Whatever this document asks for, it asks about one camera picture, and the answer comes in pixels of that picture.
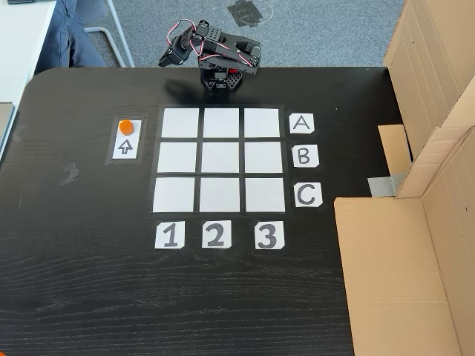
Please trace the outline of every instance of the black robotic arm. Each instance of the black robotic arm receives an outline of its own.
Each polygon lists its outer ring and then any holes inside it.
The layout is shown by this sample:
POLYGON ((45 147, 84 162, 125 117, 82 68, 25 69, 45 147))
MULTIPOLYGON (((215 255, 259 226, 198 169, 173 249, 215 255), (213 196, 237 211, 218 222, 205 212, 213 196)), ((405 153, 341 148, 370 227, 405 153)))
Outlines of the black robotic arm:
POLYGON ((220 28, 210 26, 206 21, 200 21, 197 27, 191 22, 189 28, 172 40, 168 39, 170 32, 167 35, 168 49, 158 65, 181 65, 188 59, 190 52, 194 51, 201 69, 201 82, 210 93, 214 89, 228 89, 233 92, 241 82, 242 72, 256 74, 259 69, 259 42, 229 35, 220 28))

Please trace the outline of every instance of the orange disc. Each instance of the orange disc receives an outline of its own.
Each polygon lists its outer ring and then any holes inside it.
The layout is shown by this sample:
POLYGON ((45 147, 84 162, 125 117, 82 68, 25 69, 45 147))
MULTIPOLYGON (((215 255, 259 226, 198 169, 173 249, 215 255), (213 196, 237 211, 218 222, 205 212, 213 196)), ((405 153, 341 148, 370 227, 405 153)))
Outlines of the orange disc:
POLYGON ((131 120, 122 120, 119 122, 119 129, 124 135, 129 136, 134 133, 134 124, 131 120))

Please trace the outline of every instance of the white desk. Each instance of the white desk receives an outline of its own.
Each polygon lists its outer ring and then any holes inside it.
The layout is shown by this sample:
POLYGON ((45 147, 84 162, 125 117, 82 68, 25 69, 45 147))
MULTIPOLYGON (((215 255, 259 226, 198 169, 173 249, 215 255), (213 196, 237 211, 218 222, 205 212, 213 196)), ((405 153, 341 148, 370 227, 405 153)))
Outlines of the white desk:
MULTIPOLYGON (((0 0, 0 102, 15 105, 13 118, 24 87, 34 74, 55 5, 55 1, 9 5, 7 0, 0 0)), ((6 137, 12 124, 10 120, 6 137)))

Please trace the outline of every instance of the number 1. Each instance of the number 1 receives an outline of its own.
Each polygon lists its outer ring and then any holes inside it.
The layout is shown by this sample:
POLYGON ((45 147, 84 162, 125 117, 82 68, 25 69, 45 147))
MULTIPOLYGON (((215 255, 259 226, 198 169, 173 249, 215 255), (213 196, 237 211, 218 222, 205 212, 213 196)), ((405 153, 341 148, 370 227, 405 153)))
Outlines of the number 1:
POLYGON ((166 243, 165 247, 177 247, 178 246, 178 244, 175 242, 175 227, 176 226, 177 226, 177 224, 173 223, 168 228, 163 230, 163 232, 165 234, 170 231, 170 242, 166 243))

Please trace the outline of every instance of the wood grain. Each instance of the wood grain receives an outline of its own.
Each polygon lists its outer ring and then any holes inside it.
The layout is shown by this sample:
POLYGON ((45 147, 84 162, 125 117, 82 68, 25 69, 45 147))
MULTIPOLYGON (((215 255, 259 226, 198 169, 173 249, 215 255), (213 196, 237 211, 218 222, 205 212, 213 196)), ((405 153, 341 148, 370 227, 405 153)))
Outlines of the wood grain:
POLYGON ((0 351, 11 355, 353 355, 333 200, 388 175, 377 125, 401 117, 384 68, 287 68, 208 96, 197 69, 52 70, 28 86, 0 166, 0 351), (162 105, 284 105, 315 115, 324 205, 281 216, 286 245, 255 250, 257 221, 232 220, 232 247, 155 250, 151 167, 162 105), (114 117, 147 115, 139 165, 105 165, 114 117), (79 178, 67 185, 66 165, 79 178))

